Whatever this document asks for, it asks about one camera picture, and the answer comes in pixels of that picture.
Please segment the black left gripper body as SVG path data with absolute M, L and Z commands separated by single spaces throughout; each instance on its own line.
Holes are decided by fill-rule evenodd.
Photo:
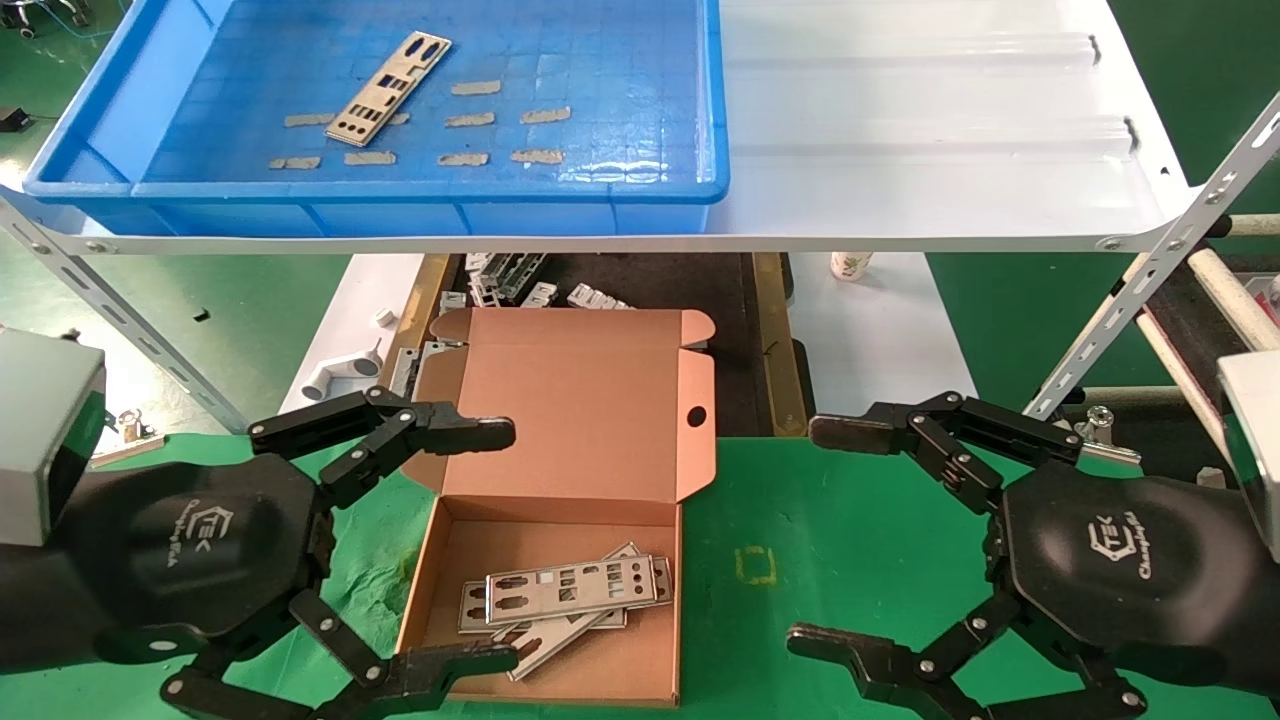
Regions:
M 3 546 L 1 669 L 252 659 L 292 630 L 334 546 L 315 482 L 275 455 L 90 473 L 45 544 Z

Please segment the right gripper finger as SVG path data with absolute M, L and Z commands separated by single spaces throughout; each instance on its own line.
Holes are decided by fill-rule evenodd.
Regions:
M 982 705 L 956 683 L 956 674 L 1025 616 L 1024 602 L 993 594 L 916 652 L 890 638 L 809 623 L 791 625 L 788 652 L 849 670 L 868 701 L 908 708 L 922 719 L 1137 719 L 1146 697 L 1100 653 L 1073 653 L 1068 666 L 1079 691 Z
M 874 402 L 860 416 L 819 414 L 809 437 L 827 450 L 904 454 L 973 512 L 996 512 L 1004 492 L 1004 478 L 973 447 L 1028 468 L 1074 465 L 1083 448 L 1071 430 L 955 391 L 914 405 Z

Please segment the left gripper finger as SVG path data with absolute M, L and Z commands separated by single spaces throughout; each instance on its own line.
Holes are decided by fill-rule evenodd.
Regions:
M 374 386 L 257 421 L 253 452 L 284 460 L 344 446 L 317 477 L 333 509 L 347 509 L 419 454 L 454 456 L 508 448 L 516 432 L 504 416 L 466 418 L 452 402 L 412 402 Z
M 315 591 L 291 598 L 293 624 L 302 626 L 349 674 L 330 700 L 312 708 L 291 700 L 232 685 L 224 675 L 234 655 L 209 644 L 192 664 L 165 680 L 160 698 L 193 719 L 388 719 L 439 708 L 466 676 L 507 673 L 518 652 L 507 643 L 417 647 L 380 659 Z

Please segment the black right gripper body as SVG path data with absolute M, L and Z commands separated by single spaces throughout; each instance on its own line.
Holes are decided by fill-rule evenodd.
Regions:
M 1005 488 L 995 525 L 1012 628 L 1053 665 L 1277 691 L 1277 564 L 1239 495 L 1050 464 Z

